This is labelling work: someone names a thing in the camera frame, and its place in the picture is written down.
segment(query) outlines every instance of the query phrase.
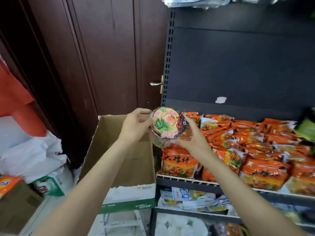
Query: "hand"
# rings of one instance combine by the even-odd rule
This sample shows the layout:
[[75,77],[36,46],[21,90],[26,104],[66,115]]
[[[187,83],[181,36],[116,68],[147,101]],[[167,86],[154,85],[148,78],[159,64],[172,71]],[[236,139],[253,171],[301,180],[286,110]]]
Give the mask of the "hand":
[[148,127],[154,124],[157,117],[148,118],[152,111],[145,108],[137,108],[129,113],[123,123],[118,139],[127,144],[137,143],[148,130]]
[[202,159],[200,159],[201,157],[208,155],[209,153],[212,154],[211,147],[195,122],[185,115],[184,117],[191,128],[192,139],[191,141],[184,141],[177,138],[175,141],[172,141],[172,143],[186,148],[194,158],[202,161]]

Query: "cup noodle lid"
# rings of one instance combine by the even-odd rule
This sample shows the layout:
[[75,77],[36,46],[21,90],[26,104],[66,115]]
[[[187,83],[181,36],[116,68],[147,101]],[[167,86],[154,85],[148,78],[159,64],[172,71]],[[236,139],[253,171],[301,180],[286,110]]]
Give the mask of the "cup noodle lid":
[[152,111],[150,117],[156,116],[157,121],[150,126],[151,131],[164,139],[175,139],[183,134],[186,119],[181,113],[169,107],[160,107]]

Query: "white sticker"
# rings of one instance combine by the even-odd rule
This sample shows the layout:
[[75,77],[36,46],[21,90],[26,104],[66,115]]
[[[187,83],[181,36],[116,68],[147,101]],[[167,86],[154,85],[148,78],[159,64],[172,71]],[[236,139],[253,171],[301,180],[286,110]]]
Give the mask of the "white sticker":
[[226,97],[217,97],[217,100],[215,101],[215,103],[225,103],[226,101]]

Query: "forearm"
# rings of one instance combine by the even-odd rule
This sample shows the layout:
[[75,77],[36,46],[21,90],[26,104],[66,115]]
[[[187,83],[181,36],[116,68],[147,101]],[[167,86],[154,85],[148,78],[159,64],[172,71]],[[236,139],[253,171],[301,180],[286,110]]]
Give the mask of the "forearm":
[[117,140],[33,235],[87,235],[129,148]]
[[215,176],[224,194],[253,235],[307,235],[215,156],[211,149],[195,152]]

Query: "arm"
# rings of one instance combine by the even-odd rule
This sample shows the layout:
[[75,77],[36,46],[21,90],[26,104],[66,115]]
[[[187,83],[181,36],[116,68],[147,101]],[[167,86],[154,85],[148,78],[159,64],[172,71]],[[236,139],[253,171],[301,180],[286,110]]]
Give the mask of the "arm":
[[69,192],[65,201],[44,221],[33,236],[85,236],[100,212],[125,155],[156,119],[147,118],[151,110],[138,108],[127,115],[118,140],[104,153],[88,174]]
[[186,120],[191,127],[193,138],[190,142],[176,139],[175,143],[186,148],[192,157],[211,171],[253,235],[307,236],[307,233],[299,226],[274,208],[251,187],[244,184],[226,164],[216,157],[196,124],[187,117]]

